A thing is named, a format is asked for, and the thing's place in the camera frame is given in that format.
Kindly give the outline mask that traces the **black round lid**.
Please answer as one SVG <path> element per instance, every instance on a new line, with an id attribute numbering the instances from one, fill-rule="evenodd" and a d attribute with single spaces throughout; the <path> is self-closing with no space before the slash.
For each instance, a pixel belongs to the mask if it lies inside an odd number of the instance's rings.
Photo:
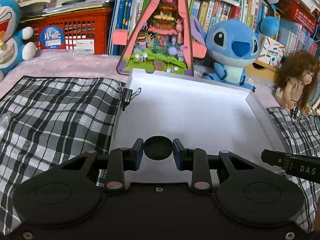
<path id="1" fill-rule="evenodd" d="M 144 142 L 144 154 L 155 161 L 167 159 L 172 154 L 172 141 L 161 135 L 149 137 Z"/>

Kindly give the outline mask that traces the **white shallow cardboard box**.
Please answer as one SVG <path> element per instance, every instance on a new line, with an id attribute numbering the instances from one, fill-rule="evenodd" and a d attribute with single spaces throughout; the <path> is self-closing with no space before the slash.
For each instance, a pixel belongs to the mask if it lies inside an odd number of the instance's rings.
<path id="1" fill-rule="evenodd" d="M 261 160 L 265 149 L 287 152 L 289 148 L 252 91 L 193 76 L 149 74 L 142 69 L 132 71 L 126 86 L 136 97 L 117 114 L 111 149 L 130 148 L 138 138 L 162 135 L 211 155 L 228 150 L 284 174 Z"/>

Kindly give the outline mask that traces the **black binder clip on box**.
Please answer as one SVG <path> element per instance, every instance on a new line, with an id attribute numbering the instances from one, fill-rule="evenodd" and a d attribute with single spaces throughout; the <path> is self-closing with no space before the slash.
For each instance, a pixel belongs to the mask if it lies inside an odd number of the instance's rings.
<path id="1" fill-rule="evenodd" d="M 125 108 L 130 102 L 141 93 L 142 89 L 139 87 L 135 92 L 132 89 L 124 88 L 121 93 L 121 109 L 125 111 Z"/>

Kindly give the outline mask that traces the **black white plaid cloth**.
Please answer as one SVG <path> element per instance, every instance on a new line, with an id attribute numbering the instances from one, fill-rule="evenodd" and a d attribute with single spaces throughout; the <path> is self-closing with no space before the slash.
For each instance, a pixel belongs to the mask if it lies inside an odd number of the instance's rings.
<path id="1" fill-rule="evenodd" d="M 319 239 L 298 225 L 298 185 L 228 150 L 206 153 L 211 192 L 190 188 L 173 150 L 161 161 L 143 151 L 130 188 L 106 192 L 124 88 L 24 76 L 1 98 L 1 239 Z"/>

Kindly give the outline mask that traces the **brown haired doll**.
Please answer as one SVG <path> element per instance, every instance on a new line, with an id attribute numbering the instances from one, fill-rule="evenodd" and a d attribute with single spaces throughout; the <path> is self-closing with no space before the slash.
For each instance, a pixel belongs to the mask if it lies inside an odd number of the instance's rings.
<path id="1" fill-rule="evenodd" d="M 314 56 L 299 50 L 288 55 L 275 82 L 274 97 L 288 112 L 299 110 L 309 116 L 308 101 L 317 87 L 319 66 Z"/>

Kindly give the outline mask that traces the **wooden drawer box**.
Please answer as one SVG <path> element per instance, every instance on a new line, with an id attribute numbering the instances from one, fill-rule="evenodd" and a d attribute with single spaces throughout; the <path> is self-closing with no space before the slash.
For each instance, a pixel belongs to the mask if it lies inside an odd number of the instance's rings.
<path id="1" fill-rule="evenodd" d="M 247 74 L 274 81 L 279 74 L 279 69 L 272 67 L 264 62 L 255 60 L 252 64 L 245 67 Z"/>

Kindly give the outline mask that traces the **white pencil pattern box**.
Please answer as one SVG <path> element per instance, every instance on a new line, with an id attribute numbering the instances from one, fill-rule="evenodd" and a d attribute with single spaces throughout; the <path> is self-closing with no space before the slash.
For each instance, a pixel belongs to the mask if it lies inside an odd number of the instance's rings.
<path id="1" fill-rule="evenodd" d="M 271 67 L 280 68 L 280 62 L 284 56 L 286 47 L 278 41 L 263 34 L 260 35 L 259 42 L 260 52 L 258 60 Z"/>

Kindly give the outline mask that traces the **Stitch plush toy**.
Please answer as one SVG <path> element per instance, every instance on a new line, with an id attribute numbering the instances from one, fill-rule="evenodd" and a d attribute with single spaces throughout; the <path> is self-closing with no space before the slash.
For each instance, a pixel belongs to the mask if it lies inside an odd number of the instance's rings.
<path id="1" fill-rule="evenodd" d="M 190 17 L 192 37 L 207 48 L 213 59 L 214 72 L 202 73 L 207 80 L 218 81 L 255 91 L 255 87 L 246 82 L 245 67 L 259 56 L 260 35 L 273 35 L 266 30 L 266 24 L 272 23 L 272 17 L 261 20 L 255 30 L 237 18 L 221 21 L 204 31 L 195 16 Z"/>

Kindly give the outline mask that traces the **pink triangular miniature house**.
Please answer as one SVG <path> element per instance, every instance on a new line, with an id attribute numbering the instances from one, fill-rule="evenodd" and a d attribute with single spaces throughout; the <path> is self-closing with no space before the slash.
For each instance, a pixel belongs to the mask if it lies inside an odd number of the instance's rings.
<path id="1" fill-rule="evenodd" d="M 149 0 L 133 30 L 116 29 L 112 42 L 124 47 L 116 67 L 121 75 L 143 69 L 192 76 L 194 58 L 206 53 L 191 36 L 187 0 Z"/>

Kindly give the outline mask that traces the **red plastic crate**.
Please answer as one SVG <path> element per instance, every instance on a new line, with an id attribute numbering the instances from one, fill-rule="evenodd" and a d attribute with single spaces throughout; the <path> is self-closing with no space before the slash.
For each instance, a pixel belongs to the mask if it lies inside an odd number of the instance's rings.
<path id="1" fill-rule="evenodd" d="M 38 50 L 66 49 L 105 54 L 111 24 L 111 8 L 79 10 L 21 20 L 19 27 L 32 27 L 30 40 Z"/>

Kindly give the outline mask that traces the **Doraemon plush toy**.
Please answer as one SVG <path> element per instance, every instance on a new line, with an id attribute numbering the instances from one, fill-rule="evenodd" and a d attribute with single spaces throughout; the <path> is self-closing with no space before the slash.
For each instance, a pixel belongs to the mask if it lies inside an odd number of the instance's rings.
<path id="1" fill-rule="evenodd" d="M 18 30 L 21 10 L 15 0 L 1 0 L 1 80 L 20 62 L 32 59 L 34 42 L 24 43 L 34 34 L 32 27 Z"/>

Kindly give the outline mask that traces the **row of shelf books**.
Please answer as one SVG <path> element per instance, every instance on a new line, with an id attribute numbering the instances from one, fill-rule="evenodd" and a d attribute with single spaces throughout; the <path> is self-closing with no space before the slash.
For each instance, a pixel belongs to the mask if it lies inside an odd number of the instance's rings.
<path id="1" fill-rule="evenodd" d="M 114 13 L 115 26 L 111 35 L 111 53 L 121 56 L 124 47 L 112 42 L 112 35 L 116 29 L 132 31 L 136 24 L 136 17 L 145 9 L 149 0 L 116 0 Z M 319 13 L 311 12 L 318 20 L 318 25 L 311 35 L 301 24 L 281 16 L 276 4 L 267 0 L 187 0 L 189 16 L 195 16 L 204 31 L 208 31 L 215 24 L 237 18 L 251 29 L 255 30 L 258 23 L 271 16 L 272 23 L 266 24 L 266 30 L 273 33 L 268 36 L 284 45 L 284 57 L 292 52 L 306 50 L 316 55 L 319 40 L 314 40 L 314 34 L 319 30 Z"/>

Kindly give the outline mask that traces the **red basket on shelf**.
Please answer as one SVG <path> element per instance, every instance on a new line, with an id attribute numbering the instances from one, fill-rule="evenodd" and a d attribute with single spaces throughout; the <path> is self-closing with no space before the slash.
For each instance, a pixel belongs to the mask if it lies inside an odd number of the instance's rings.
<path id="1" fill-rule="evenodd" d="M 297 0 L 279 0 L 276 4 L 282 17 L 301 24 L 311 35 L 318 25 L 315 16 Z"/>

